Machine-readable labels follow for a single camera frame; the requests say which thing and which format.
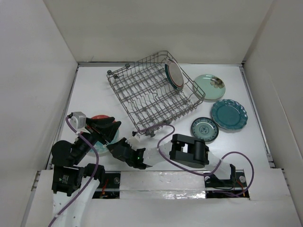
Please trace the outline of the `white green rimmed plate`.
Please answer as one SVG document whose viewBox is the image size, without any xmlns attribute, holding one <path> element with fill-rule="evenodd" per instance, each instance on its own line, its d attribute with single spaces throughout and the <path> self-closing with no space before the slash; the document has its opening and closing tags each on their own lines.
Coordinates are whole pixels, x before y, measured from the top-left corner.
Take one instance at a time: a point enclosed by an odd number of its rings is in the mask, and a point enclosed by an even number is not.
<svg viewBox="0 0 303 227">
<path fill-rule="evenodd" d="M 176 91 L 183 90 L 184 79 L 181 68 L 173 59 L 167 59 L 164 65 L 169 83 Z"/>
</svg>

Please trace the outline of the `dark teal scalloped plate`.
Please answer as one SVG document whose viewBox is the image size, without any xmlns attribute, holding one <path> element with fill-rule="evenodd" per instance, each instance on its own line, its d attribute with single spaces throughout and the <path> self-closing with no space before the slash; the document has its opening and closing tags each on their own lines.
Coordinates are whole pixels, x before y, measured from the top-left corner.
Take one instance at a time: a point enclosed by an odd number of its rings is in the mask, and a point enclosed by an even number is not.
<svg viewBox="0 0 303 227">
<path fill-rule="evenodd" d="M 247 125 L 248 114 L 237 101 L 222 99 L 215 102 L 210 111 L 211 117 L 221 128 L 230 131 L 241 130 Z"/>
</svg>

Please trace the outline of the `small blue patterned plate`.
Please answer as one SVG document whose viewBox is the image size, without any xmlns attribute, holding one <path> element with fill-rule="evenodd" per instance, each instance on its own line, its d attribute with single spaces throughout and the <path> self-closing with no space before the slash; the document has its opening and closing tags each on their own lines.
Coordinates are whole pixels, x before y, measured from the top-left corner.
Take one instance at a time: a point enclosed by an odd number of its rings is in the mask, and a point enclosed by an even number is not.
<svg viewBox="0 0 303 227">
<path fill-rule="evenodd" d="M 199 117 L 191 124 L 191 134 L 205 142 L 214 141 L 219 134 L 218 125 L 210 118 Z"/>
</svg>

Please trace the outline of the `light green floral plate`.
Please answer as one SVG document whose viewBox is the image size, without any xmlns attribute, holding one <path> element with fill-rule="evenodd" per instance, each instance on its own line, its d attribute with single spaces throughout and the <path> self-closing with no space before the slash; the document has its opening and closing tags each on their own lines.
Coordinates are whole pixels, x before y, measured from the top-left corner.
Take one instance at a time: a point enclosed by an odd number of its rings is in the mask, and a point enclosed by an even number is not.
<svg viewBox="0 0 303 227">
<path fill-rule="evenodd" d="M 216 100 L 221 98 L 226 91 L 224 82 L 215 75 L 204 74 L 195 78 L 193 83 L 194 93 L 198 98 Z"/>
</svg>

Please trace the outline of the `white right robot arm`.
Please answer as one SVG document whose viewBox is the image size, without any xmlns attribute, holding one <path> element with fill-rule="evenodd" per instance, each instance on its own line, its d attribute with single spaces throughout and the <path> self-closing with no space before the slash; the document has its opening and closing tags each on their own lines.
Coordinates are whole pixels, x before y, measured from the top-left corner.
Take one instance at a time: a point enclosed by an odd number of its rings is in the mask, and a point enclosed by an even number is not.
<svg viewBox="0 0 303 227">
<path fill-rule="evenodd" d="M 240 185 L 236 167 L 214 155 L 204 140 L 174 132 L 170 135 L 169 142 L 147 149 L 138 147 L 140 135 L 134 131 L 130 138 L 110 142 L 105 147 L 115 159 L 135 169 L 144 170 L 167 161 L 188 173 L 201 175 L 210 188 L 227 191 Z M 200 174 L 196 171 L 202 168 L 207 172 Z"/>
</svg>

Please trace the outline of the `red teal floral plate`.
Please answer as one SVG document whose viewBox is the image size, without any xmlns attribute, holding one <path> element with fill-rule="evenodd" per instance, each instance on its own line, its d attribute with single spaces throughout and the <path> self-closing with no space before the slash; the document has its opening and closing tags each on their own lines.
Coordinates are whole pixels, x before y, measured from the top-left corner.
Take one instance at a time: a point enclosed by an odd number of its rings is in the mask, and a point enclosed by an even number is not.
<svg viewBox="0 0 303 227">
<path fill-rule="evenodd" d="M 92 117 L 92 119 L 104 119 L 104 118 L 108 118 L 109 116 L 107 115 L 95 115 Z M 119 139 L 119 130 L 117 130 L 113 140 L 110 142 L 110 144 L 114 144 L 116 142 L 118 142 L 118 139 Z M 94 148 L 96 149 L 96 151 L 98 152 L 98 155 L 101 156 L 105 153 L 107 153 L 109 150 L 108 148 L 106 147 L 106 145 L 100 143 L 99 141 L 96 142 L 96 144 L 94 145 Z"/>
</svg>

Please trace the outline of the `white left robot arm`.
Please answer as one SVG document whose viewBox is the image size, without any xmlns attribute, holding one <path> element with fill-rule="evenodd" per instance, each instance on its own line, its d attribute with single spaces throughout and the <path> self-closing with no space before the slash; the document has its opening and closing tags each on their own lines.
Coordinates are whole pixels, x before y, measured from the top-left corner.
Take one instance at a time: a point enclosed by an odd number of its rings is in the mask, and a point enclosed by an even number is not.
<svg viewBox="0 0 303 227">
<path fill-rule="evenodd" d="M 77 135 L 75 142 L 56 142 L 51 149 L 53 165 L 53 213 L 50 227 L 80 227 L 84 213 L 98 187 L 105 183 L 105 168 L 99 163 L 97 142 L 108 145 L 121 125 L 114 117 L 92 119 L 82 112 L 65 118 Z"/>
</svg>

